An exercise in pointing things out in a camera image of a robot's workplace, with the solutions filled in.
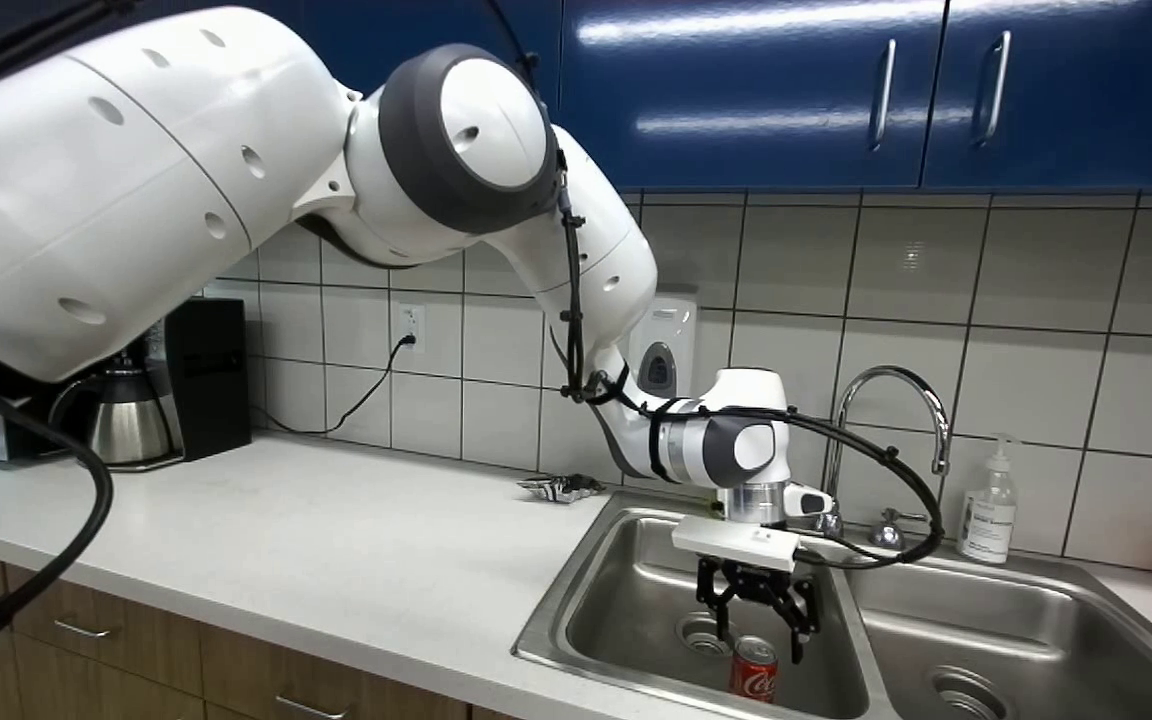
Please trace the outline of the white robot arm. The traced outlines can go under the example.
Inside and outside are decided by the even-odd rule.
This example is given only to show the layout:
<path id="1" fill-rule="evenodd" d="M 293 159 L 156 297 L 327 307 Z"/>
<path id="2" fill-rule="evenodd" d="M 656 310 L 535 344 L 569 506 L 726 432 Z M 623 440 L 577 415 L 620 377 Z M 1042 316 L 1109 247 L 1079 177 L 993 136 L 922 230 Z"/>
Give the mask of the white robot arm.
<path id="1" fill-rule="evenodd" d="M 353 90 L 287 23 L 229 5 L 0 76 L 0 415 L 18 420 L 287 226 L 376 266 L 496 247 L 614 459 L 726 500 L 673 530 L 699 555 L 699 593 L 807 624 L 786 593 L 804 540 L 786 528 L 801 415 L 785 383 L 726 368 L 679 400 L 630 380 L 620 335 L 656 297 L 656 254 L 580 140 L 470 45 Z"/>

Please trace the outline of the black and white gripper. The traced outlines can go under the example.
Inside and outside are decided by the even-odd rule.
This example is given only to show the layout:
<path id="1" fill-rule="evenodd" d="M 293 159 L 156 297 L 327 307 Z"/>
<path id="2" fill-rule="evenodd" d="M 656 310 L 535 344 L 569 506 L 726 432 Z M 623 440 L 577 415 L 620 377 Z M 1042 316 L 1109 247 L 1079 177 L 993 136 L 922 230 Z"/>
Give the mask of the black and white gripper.
<path id="1" fill-rule="evenodd" d="M 673 542 L 696 555 L 699 634 L 706 648 L 732 650 L 724 601 L 740 596 L 773 602 L 786 624 L 792 663 L 804 659 L 815 621 L 801 596 L 786 596 L 795 552 L 804 547 L 795 530 L 785 530 L 779 523 L 683 516 L 673 528 Z"/>

